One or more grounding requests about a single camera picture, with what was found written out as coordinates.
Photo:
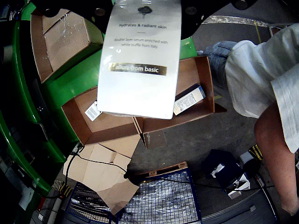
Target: barcode label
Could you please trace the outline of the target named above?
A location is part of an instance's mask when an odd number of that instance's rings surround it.
[[[96,120],[96,118],[101,114],[101,111],[97,109],[97,101],[95,101],[86,111],[85,114],[91,121]]]

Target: white shirt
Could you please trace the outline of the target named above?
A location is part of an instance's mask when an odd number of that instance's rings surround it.
[[[225,72],[239,114],[259,118],[277,101],[285,142],[295,153],[299,148],[299,24],[259,45],[237,43],[228,56]]]

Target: person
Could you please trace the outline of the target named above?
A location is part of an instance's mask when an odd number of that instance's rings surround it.
[[[214,85],[229,92],[234,109],[257,118],[255,135],[282,209],[299,210],[294,153],[299,148],[299,24],[267,42],[218,42],[200,55]]]

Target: bare leg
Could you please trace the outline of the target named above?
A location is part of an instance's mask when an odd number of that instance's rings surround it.
[[[257,120],[255,134],[270,177],[279,194],[281,207],[294,215],[299,210],[295,157],[285,143],[277,103],[269,106]]]

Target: cardboard box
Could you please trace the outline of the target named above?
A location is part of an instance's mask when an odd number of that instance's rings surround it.
[[[104,142],[138,134],[133,117],[102,113],[91,121],[85,111],[97,99],[97,88],[71,99],[62,109],[83,145]]]
[[[111,163],[127,170],[131,156],[139,142],[140,136],[130,136],[106,142],[106,146],[93,144],[85,146],[80,156],[92,161]],[[66,174],[68,164],[72,156],[69,156],[64,164],[63,173]],[[125,172],[117,166],[86,161],[76,156],[70,165],[68,177],[83,183],[90,189],[96,191],[103,201],[116,214],[126,206],[138,189],[123,175]]]
[[[101,31],[83,17],[60,10],[47,18],[31,15],[31,42],[41,82],[58,77],[103,45]]]
[[[141,117],[121,117],[102,113],[91,121],[85,111],[97,98],[97,88],[90,89],[73,98],[62,109],[83,145],[118,139],[137,133],[143,135],[146,148],[166,145],[161,130],[200,119],[214,112],[226,111],[214,104],[213,84],[207,57],[189,58],[180,61],[177,96],[194,84],[201,85],[206,98],[188,108],[171,120]]]
[[[177,96],[195,84],[201,85],[206,97],[197,104],[188,108],[171,120],[136,117],[138,131],[143,135],[146,148],[151,148],[151,142],[155,147],[165,145],[165,137],[158,137],[154,132],[165,128],[181,125],[197,120],[215,112],[225,112],[226,109],[214,104],[212,76],[207,57],[188,58],[180,61],[178,73]]]

